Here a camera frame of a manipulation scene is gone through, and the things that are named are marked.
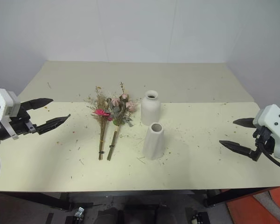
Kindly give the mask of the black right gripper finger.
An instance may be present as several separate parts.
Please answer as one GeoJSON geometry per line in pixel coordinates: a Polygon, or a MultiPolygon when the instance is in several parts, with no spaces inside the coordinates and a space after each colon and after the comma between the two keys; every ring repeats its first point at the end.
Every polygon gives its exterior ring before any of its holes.
{"type": "Polygon", "coordinates": [[[253,150],[251,150],[248,147],[241,146],[239,143],[227,140],[220,140],[219,143],[221,143],[224,147],[235,153],[247,156],[249,158],[255,157],[255,152],[253,150]]]}
{"type": "Polygon", "coordinates": [[[233,124],[247,127],[247,128],[256,128],[256,126],[253,124],[254,118],[242,118],[242,119],[237,119],[233,121],[233,124]]]}

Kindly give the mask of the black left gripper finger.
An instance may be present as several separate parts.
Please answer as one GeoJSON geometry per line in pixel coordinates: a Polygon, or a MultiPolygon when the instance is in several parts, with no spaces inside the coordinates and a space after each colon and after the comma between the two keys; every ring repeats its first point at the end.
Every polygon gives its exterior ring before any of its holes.
{"type": "Polygon", "coordinates": [[[63,124],[68,118],[70,114],[64,117],[53,118],[51,120],[46,121],[45,124],[40,126],[35,126],[36,132],[41,135],[46,132],[52,131],[63,124]]]}
{"type": "Polygon", "coordinates": [[[53,99],[51,98],[32,99],[26,102],[22,102],[20,106],[20,111],[35,110],[44,107],[51,102],[53,102],[53,99]]]}

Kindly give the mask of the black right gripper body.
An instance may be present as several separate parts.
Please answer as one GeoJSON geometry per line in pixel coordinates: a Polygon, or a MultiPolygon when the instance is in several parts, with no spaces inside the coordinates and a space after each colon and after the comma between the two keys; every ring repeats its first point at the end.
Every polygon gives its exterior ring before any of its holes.
{"type": "Polygon", "coordinates": [[[252,152],[253,161],[258,161],[261,154],[264,154],[266,158],[273,161],[271,154],[274,150],[274,140],[271,134],[272,132],[265,126],[256,128],[256,131],[253,133],[256,146],[256,150],[252,152]]]}

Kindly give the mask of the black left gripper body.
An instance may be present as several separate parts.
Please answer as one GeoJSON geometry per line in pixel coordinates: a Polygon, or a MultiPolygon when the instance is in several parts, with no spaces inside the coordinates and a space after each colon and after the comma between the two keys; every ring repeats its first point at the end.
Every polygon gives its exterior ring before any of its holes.
{"type": "Polygon", "coordinates": [[[36,109],[35,102],[23,102],[20,105],[19,111],[16,117],[11,118],[10,125],[17,135],[26,135],[28,133],[36,133],[36,125],[33,125],[30,121],[30,115],[28,110],[36,109]]]}

